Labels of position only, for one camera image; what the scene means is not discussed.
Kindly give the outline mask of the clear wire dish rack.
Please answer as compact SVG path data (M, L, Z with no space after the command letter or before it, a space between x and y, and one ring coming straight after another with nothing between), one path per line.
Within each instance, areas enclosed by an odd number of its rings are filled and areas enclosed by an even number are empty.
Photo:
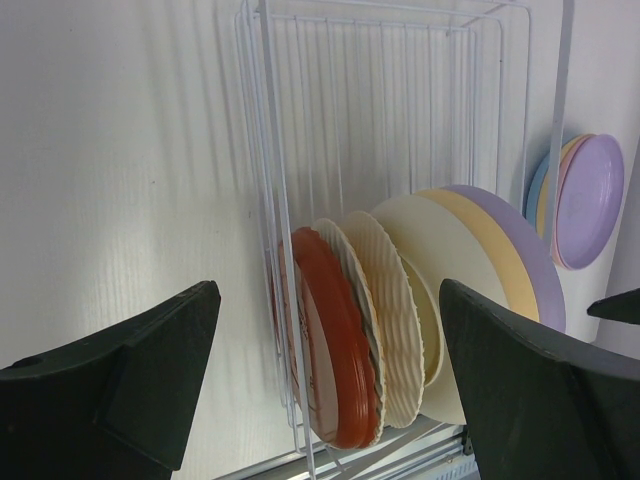
M524 208L532 88L564 121L571 1L244 1L234 18L281 401L293 393L279 247L397 194L468 184Z

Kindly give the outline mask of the purple plate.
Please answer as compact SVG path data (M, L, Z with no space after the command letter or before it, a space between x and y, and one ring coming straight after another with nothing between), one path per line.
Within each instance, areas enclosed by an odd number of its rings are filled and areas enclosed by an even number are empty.
M568 270L581 270L606 246L621 209L625 167L619 142L594 135L573 157L560 196L557 235Z

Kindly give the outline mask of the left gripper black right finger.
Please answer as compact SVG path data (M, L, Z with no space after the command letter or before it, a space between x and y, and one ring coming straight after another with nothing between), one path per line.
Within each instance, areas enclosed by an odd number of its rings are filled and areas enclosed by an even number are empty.
M439 306L484 479L636 479L639 362L451 279Z

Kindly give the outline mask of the blue plate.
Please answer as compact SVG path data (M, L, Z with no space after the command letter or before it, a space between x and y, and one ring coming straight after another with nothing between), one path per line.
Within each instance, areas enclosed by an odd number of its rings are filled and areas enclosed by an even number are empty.
M534 176L529 183L526 195L524 197L524 216L526 220L533 226L536 226L537 205L544 179L546 178L550 162L550 154L547 154L539 163Z

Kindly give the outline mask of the lavender plate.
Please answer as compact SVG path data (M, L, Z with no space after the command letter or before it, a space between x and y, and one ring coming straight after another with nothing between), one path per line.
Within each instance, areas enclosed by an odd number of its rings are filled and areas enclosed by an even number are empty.
M511 204L479 187L450 185L447 190L479 205L502 228L516 248L529 275L539 321L561 333L566 331L565 301L558 273L543 240Z

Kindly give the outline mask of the orange brown plate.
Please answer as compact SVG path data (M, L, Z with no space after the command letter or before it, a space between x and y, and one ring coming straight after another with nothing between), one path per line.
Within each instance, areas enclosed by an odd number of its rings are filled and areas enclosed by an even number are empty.
M340 263L342 273L350 282L351 296L359 308L361 328L369 343L368 359L374 372L375 403L370 409L374 430L365 437L360 448L370 447L379 442L387 413L386 367L377 311L366 275L347 235L328 218L316 220L312 228L329 244Z

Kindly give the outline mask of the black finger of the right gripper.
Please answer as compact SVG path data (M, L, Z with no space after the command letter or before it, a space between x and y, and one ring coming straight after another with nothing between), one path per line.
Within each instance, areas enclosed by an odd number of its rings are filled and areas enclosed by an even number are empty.
M640 289L613 295L591 304L587 314L606 320L638 320L640 316Z

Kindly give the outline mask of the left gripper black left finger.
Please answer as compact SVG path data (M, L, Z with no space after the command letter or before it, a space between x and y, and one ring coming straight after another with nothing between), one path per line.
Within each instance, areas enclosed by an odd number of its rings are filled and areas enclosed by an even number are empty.
M1 371L4 479L169 479L183 463L221 295L201 281Z

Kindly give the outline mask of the dark red plate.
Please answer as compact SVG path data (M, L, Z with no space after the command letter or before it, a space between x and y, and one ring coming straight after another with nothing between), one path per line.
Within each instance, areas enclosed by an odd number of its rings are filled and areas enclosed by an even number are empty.
M369 343L351 285L319 232L291 235L293 273L279 247L287 347L293 391L309 409L312 431L339 449L369 445L376 436L378 399Z

